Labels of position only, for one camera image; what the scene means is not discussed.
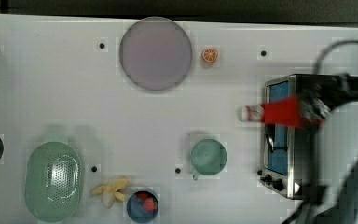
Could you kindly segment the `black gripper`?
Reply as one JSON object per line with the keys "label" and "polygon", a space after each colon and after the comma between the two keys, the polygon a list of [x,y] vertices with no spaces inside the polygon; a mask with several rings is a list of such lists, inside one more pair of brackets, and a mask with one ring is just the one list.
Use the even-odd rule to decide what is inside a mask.
{"label": "black gripper", "polygon": [[358,77],[338,75],[301,75],[297,78],[300,117],[320,123],[335,108],[358,99]]}

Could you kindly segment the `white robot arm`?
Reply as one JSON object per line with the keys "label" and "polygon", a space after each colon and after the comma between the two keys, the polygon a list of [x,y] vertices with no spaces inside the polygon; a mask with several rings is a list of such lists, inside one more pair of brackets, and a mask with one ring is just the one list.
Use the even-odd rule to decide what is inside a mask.
{"label": "white robot arm", "polygon": [[289,94],[322,119],[287,131],[285,192],[302,203],[282,224],[357,224],[358,77],[294,75]]}

